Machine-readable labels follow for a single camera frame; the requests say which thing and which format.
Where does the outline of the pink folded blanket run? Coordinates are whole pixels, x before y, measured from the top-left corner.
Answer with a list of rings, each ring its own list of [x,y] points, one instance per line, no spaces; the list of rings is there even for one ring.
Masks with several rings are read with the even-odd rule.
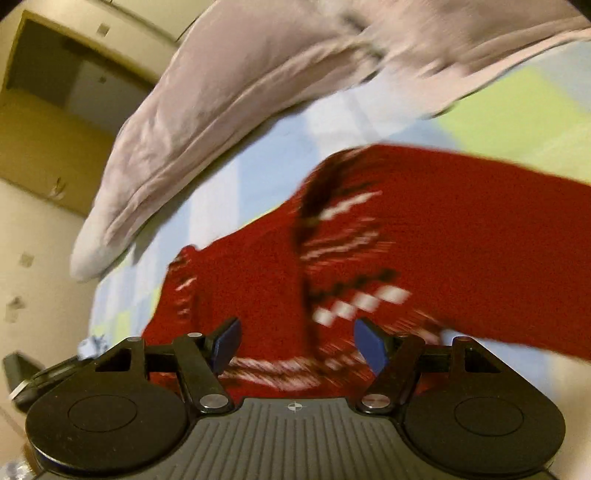
[[[384,72],[437,114],[589,36],[568,1],[217,1],[120,128],[70,274],[99,276],[153,214],[284,109]]]

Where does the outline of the light blue folded garment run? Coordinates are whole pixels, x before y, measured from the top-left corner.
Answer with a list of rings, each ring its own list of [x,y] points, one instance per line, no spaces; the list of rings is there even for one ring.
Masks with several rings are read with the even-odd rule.
[[[91,335],[83,339],[77,346],[76,357],[79,361],[92,361],[110,349],[104,335]]]

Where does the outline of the wooden door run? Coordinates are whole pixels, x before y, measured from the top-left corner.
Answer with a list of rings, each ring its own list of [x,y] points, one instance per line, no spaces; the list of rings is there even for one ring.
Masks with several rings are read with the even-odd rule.
[[[1,177],[88,215],[115,136],[152,82],[26,12],[1,81]]]

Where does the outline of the checkered bed sheet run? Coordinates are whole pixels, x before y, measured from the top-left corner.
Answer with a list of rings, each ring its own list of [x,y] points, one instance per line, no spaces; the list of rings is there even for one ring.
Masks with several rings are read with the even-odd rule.
[[[590,46],[554,48],[431,119],[378,76],[263,123],[169,200],[104,273],[89,336],[140,334],[183,246],[207,246],[279,206],[335,151],[385,140],[482,154],[577,180],[590,177]]]

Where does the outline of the red knitted sweater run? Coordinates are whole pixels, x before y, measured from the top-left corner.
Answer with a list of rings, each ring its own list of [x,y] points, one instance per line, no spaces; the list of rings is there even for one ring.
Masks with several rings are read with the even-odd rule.
[[[242,324],[233,399],[356,396],[368,318],[590,356],[590,188],[512,164],[396,145],[325,159],[276,210],[170,263],[149,345]]]

